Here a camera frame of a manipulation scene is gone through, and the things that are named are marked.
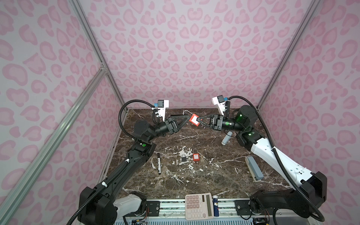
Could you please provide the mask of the small grey padlock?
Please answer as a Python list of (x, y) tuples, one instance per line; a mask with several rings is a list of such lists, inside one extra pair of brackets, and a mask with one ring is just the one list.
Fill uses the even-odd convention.
[(187, 156), (185, 154), (181, 156), (181, 162), (187, 162)]

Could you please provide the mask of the red padlock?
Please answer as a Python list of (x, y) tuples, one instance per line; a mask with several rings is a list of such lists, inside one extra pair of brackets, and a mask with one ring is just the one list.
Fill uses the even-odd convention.
[(200, 153), (198, 152), (198, 150), (194, 150), (193, 152), (193, 161), (200, 162)]
[(198, 115), (196, 115), (195, 113), (190, 112), (189, 110), (184, 110), (183, 111), (183, 115), (187, 115), (189, 116), (189, 122), (192, 123), (195, 126), (199, 126), (200, 122), (197, 120), (199, 118)]

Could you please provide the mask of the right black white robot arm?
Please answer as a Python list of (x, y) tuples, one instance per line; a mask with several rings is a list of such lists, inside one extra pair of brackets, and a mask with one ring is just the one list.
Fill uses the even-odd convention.
[(287, 209), (302, 218), (325, 221), (319, 208), (326, 201), (327, 177), (321, 172), (310, 171), (284, 154), (275, 146), (267, 127), (264, 127), (265, 136), (253, 127), (256, 121), (265, 125), (260, 113), (249, 105), (242, 106), (235, 118), (225, 114), (197, 118), (197, 122), (213, 130), (235, 131), (240, 146), (260, 157), (288, 182), (290, 187), (286, 190), (254, 193), (249, 201), (252, 213), (273, 209), (276, 214), (279, 209)]

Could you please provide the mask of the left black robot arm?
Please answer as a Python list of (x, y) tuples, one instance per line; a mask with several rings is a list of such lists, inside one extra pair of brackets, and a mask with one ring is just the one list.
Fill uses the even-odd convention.
[(146, 120), (138, 120), (134, 124), (134, 143), (124, 161), (101, 183), (94, 188), (86, 187), (81, 192), (78, 210), (68, 224), (78, 220), (84, 225), (113, 225), (118, 218), (138, 211), (144, 204), (144, 196), (131, 194), (115, 205), (116, 197), (132, 175), (153, 155), (156, 144), (152, 140), (179, 132), (189, 119), (189, 115), (172, 115), (154, 126)]

